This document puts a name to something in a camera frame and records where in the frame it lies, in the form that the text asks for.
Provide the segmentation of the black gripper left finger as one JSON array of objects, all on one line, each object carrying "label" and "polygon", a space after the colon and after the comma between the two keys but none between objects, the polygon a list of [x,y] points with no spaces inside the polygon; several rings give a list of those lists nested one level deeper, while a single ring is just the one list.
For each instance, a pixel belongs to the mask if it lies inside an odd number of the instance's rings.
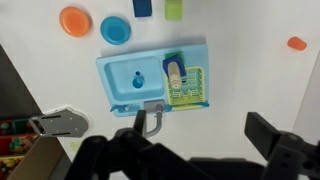
[{"label": "black gripper left finger", "polygon": [[138,110],[133,125],[133,129],[142,136],[146,134],[146,117],[145,110]]}]

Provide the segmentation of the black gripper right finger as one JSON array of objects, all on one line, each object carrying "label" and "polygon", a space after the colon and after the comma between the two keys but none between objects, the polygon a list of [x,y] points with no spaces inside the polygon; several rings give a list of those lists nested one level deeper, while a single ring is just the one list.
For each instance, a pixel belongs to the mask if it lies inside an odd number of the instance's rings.
[{"label": "black gripper right finger", "polygon": [[284,158],[282,152],[276,148],[282,133],[257,112],[247,113],[244,133],[265,160]]}]

